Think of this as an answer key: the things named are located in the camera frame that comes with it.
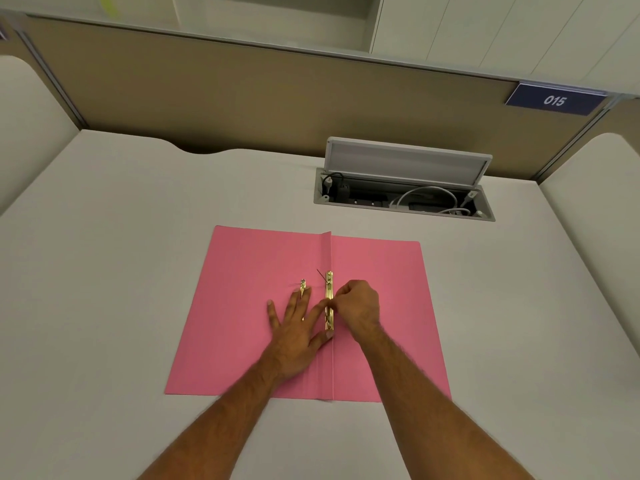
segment left hand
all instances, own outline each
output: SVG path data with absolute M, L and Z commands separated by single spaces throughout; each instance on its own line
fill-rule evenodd
M 279 381 L 291 379 L 308 368 L 320 347 L 333 336 L 333 330 L 323 330 L 311 338 L 318 317 L 329 300 L 321 300 L 307 313 L 309 298 L 311 288 L 307 288 L 302 297 L 300 291 L 294 291 L 289 298 L 282 322 L 278 319 L 273 302 L 267 302 L 272 338 L 262 354 L 262 359 L 274 364 Z

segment right hand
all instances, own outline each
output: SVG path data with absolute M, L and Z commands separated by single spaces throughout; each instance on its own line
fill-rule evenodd
M 364 280 L 349 281 L 338 290 L 329 306 L 340 313 L 358 342 L 380 327 L 378 293 Z

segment white cable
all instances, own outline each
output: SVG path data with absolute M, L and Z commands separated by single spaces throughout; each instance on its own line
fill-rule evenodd
M 439 214 L 446 214 L 447 212 L 451 212 L 452 210 L 462 210 L 462 211 L 466 212 L 468 216 L 471 215 L 471 211 L 469 209 L 465 209 L 464 207 L 454 207 L 453 209 L 441 210 L 438 213 Z
M 442 190 L 443 192 L 448 193 L 449 195 L 451 195 L 453 197 L 453 207 L 455 209 L 458 208 L 458 199 L 456 198 L 455 195 L 453 195 L 453 193 L 449 192 L 447 189 L 443 189 L 442 187 L 436 187 L 434 185 L 427 185 L 426 187 L 416 187 L 414 189 L 409 190 L 409 192 L 405 192 L 399 199 L 398 202 L 396 203 L 396 209 L 398 207 L 400 207 L 400 202 L 402 202 L 402 199 L 404 199 L 407 195 L 409 195 L 411 192 L 416 192 L 417 190 L 425 190 L 425 189 L 437 189 L 437 190 Z

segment beige partition panel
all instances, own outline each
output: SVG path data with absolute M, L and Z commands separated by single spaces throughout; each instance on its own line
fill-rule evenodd
M 210 152 L 323 155 L 329 136 L 491 153 L 530 178 L 589 117 L 508 107 L 515 82 L 31 18 L 28 33 L 96 130 Z
M 29 49 L 20 40 L 18 34 L 11 28 L 9 21 L 3 16 L 0 16 L 0 30 L 2 30 L 2 32 L 7 36 L 7 40 L 0 40 L 0 55 L 13 55 L 14 57 L 18 57 L 27 62 L 55 96 L 57 101 L 60 103 L 60 106 L 62 106 L 65 112 L 69 115 L 69 118 L 71 118 L 71 121 L 79 127 L 78 120 L 74 113 L 69 109 L 69 106 L 65 103 L 65 100 L 62 99 L 62 96 L 60 96 L 60 93 L 51 83 L 50 79 L 37 63 L 36 59 L 33 58 Z
M 640 153 L 640 99 L 620 101 L 587 131 L 562 157 L 542 174 L 542 182 L 571 158 L 585 144 L 604 133 L 616 133 L 627 140 L 636 153 Z

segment hand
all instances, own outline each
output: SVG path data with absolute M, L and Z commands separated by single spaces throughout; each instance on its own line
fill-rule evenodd
M 320 347 L 333 336 L 333 330 L 326 330 L 311 338 L 318 317 L 329 300 L 325 298 L 307 313 L 310 297 L 311 288 L 307 288 L 301 298 L 300 291 L 293 292 L 282 323 L 273 302 L 267 302 L 272 338 L 262 359 L 275 364 L 279 382 L 291 379 L 308 368 Z
M 378 293 L 364 280 L 351 280 L 345 284 L 329 306 L 340 313 L 358 342 L 380 327 Z

